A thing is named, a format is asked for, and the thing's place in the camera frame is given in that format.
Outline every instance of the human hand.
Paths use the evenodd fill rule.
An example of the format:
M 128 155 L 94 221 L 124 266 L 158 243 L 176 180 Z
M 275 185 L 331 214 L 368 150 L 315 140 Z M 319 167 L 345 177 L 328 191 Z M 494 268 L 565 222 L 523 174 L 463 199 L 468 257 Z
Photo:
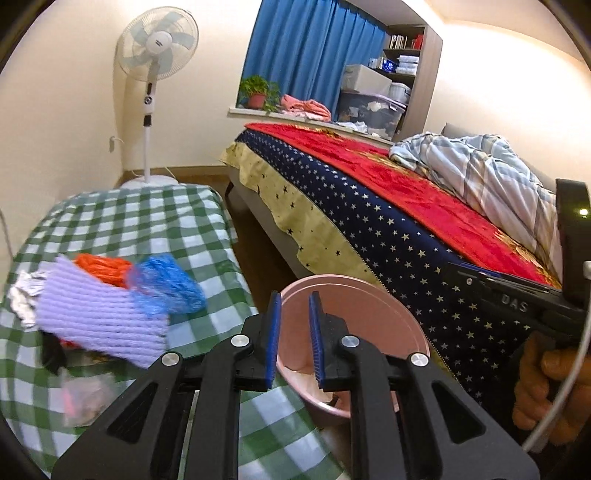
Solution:
M 513 423 L 522 430 L 532 430 L 552 403 L 547 399 L 550 390 L 548 379 L 562 382 L 573 365 L 576 350 L 543 352 L 540 334 L 532 333 L 524 346 L 519 362 L 519 381 L 515 385 Z M 583 363 L 569 400 L 550 434 L 550 442 L 563 445 L 572 442 L 591 413 L 591 356 Z

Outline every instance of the ceiling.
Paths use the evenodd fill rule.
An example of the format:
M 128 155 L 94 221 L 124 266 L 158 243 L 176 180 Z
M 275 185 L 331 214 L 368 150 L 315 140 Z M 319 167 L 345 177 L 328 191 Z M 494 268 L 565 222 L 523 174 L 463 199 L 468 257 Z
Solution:
M 413 9 L 402 0 L 347 1 L 369 13 L 374 18 L 377 18 L 385 25 L 418 25 L 425 23 Z
M 424 23 L 402 0 L 348 0 L 386 25 Z M 583 60 L 564 28 L 540 0 L 426 0 L 445 22 L 506 28 Z

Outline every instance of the yellow fabric trim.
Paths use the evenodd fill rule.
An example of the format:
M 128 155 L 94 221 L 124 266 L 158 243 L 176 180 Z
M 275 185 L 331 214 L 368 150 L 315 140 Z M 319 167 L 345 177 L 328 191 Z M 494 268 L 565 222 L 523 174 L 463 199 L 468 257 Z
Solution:
M 240 171 L 240 183 L 258 192 L 275 224 L 300 247 L 297 258 L 308 270 L 338 274 L 385 287 L 330 219 L 298 188 L 241 142 L 233 142 L 221 160 Z

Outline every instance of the orange plastic bag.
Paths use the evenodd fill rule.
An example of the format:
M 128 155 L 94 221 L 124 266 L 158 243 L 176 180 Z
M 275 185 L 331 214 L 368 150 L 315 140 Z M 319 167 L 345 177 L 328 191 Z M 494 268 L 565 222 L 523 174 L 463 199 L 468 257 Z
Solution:
M 132 263 L 123 258 L 99 257 L 98 255 L 80 254 L 74 260 L 82 270 L 115 287 L 127 288 L 125 276 Z

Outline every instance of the fan base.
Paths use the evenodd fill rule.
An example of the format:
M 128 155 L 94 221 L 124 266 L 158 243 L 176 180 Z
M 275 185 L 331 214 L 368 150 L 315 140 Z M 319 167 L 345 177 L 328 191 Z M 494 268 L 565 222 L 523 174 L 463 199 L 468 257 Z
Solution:
M 146 183 L 143 177 L 126 181 L 122 189 L 140 189 L 142 187 L 164 187 L 165 185 L 178 185 L 178 180 L 166 175 L 150 175 L 150 182 Z

